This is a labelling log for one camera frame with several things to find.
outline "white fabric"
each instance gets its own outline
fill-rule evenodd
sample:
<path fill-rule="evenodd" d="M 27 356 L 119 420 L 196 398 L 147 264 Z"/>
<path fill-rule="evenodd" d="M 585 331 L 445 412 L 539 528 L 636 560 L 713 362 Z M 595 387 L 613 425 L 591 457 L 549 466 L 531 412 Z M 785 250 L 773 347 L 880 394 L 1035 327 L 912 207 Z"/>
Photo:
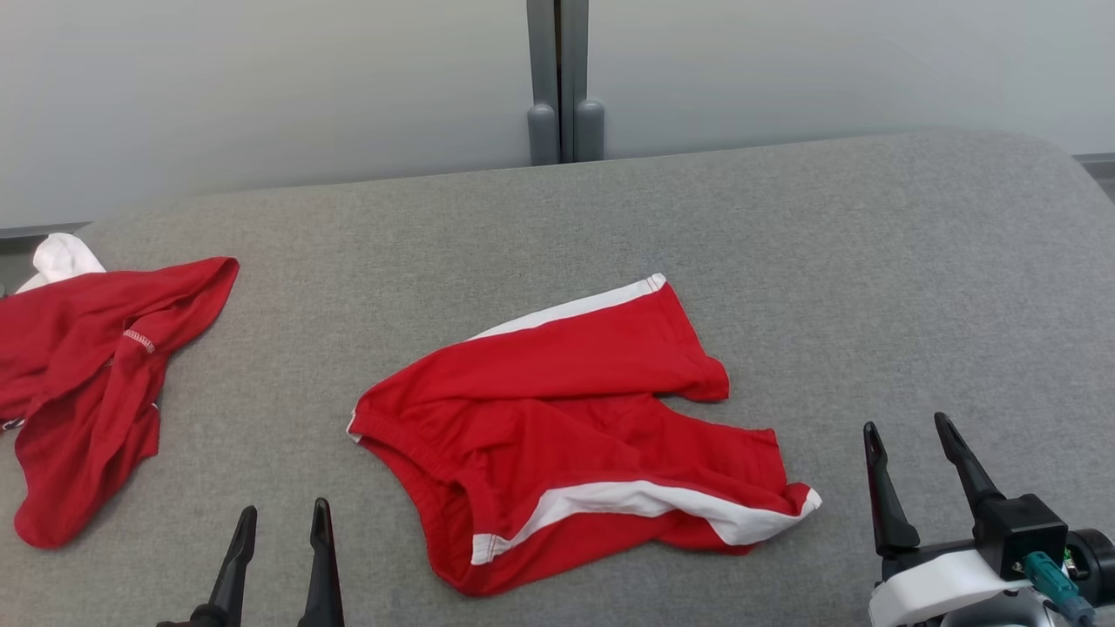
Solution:
<path fill-rule="evenodd" d="M 35 250 L 31 264 L 39 271 L 23 283 L 16 293 L 56 283 L 87 272 L 104 272 L 105 268 L 97 261 L 85 242 L 69 233 L 51 233 Z"/>
<path fill-rule="evenodd" d="M 572 318 L 574 316 L 589 314 L 590 311 L 597 311 L 598 309 L 607 309 L 617 305 L 623 305 L 624 302 L 630 302 L 640 296 L 653 293 L 663 287 L 666 287 L 666 277 L 658 273 L 651 274 L 641 281 L 636 281 L 629 286 L 623 286 L 622 288 L 615 288 L 603 293 L 586 296 L 584 298 L 555 305 L 549 309 L 527 314 L 526 316 L 515 318 L 510 322 L 492 327 L 491 329 L 468 339 L 473 340 L 482 337 L 521 331 L 523 329 L 533 329 L 554 320 Z"/>
<path fill-rule="evenodd" d="M 704 518 L 725 544 L 755 544 L 788 529 L 821 507 L 821 495 L 809 490 L 797 515 L 786 515 L 733 503 L 687 488 L 649 481 L 603 481 L 546 490 L 526 524 L 514 538 L 494 533 L 473 536 L 473 566 L 522 544 L 535 532 L 579 513 L 618 513 L 656 518 L 671 510 Z"/>

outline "white wall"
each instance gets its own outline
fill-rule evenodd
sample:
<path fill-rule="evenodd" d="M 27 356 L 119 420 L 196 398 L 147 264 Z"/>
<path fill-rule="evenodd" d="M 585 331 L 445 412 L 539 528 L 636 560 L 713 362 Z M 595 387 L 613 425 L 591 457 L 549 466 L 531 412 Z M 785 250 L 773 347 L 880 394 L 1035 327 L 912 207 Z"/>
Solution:
<path fill-rule="evenodd" d="M 0 1 L 0 234 L 527 165 L 522 0 Z"/>
<path fill-rule="evenodd" d="M 1115 152 L 1111 0 L 591 0 L 604 153 L 933 126 Z"/>

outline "red shorts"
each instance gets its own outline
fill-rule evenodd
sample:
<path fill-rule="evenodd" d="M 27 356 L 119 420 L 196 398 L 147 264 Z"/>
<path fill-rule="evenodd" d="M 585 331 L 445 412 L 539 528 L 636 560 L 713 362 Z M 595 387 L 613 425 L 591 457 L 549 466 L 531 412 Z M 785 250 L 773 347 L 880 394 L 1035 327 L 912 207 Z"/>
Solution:
<path fill-rule="evenodd" d="M 659 540 L 743 554 L 821 504 L 770 430 L 678 414 L 728 397 L 661 274 L 443 348 L 369 389 L 349 434 L 421 518 L 434 570 L 493 595 Z"/>

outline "white stripe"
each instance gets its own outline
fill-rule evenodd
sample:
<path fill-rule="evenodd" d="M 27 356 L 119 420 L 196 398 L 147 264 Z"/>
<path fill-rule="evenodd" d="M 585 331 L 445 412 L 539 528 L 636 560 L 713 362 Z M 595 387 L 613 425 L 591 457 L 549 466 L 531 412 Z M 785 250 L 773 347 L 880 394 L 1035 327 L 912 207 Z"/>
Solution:
<path fill-rule="evenodd" d="M 615 288 L 603 293 L 571 300 L 549 309 L 543 309 L 542 311 L 535 311 L 534 314 L 527 314 L 522 318 L 515 318 L 510 322 L 492 327 L 491 329 L 468 339 L 472 340 L 482 337 L 510 334 L 512 331 L 521 331 L 523 329 L 533 329 L 535 327 L 541 327 L 546 322 L 553 322 L 554 320 L 572 318 L 591 311 L 623 305 L 624 302 L 630 302 L 640 296 L 655 293 L 663 287 L 666 287 L 666 277 L 658 273 L 651 274 L 650 277 L 641 281 L 636 281 L 630 286 L 623 286 L 622 288 Z"/>
<path fill-rule="evenodd" d="M 352 409 L 352 419 L 349 421 L 349 426 L 345 427 L 345 433 L 349 434 L 349 437 L 352 438 L 352 442 L 356 442 L 357 444 L 359 444 L 360 443 L 360 436 L 357 435 L 357 434 L 355 434 L 355 433 L 352 433 L 352 423 L 355 423 L 355 422 L 356 422 L 356 409 L 353 408 Z"/>
<path fill-rule="evenodd" d="M 743 547 L 784 531 L 821 507 L 821 495 L 809 490 L 798 515 L 748 508 L 687 488 L 649 481 L 604 481 L 546 490 L 526 524 L 510 540 L 494 533 L 473 536 L 473 566 L 491 563 L 496 556 L 525 542 L 532 534 L 580 513 L 615 513 L 655 518 L 671 510 L 704 518 L 725 544 Z"/>

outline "red garment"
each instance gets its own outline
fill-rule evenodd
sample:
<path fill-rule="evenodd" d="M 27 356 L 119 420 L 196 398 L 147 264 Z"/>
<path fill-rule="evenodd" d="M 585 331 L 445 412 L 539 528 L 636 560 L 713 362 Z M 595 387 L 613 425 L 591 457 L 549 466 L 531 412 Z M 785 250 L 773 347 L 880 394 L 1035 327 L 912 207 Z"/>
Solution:
<path fill-rule="evenodd" d="M 90 273 L 0 300 L 0 423 L 23 418 L 23 541 L 65 544 L 158 452 L 166 363 L 216 319 L 239 268 Z"/>
<path fill-rule="evenodd" d="M 418 509 L 434 570 L 494 595 L 660 540 L 744 554 L 821 504 L 774 432 L 678 414 L 728 397 L 661 274 L 496 327 L 369 389 L 349 433 Z"/>

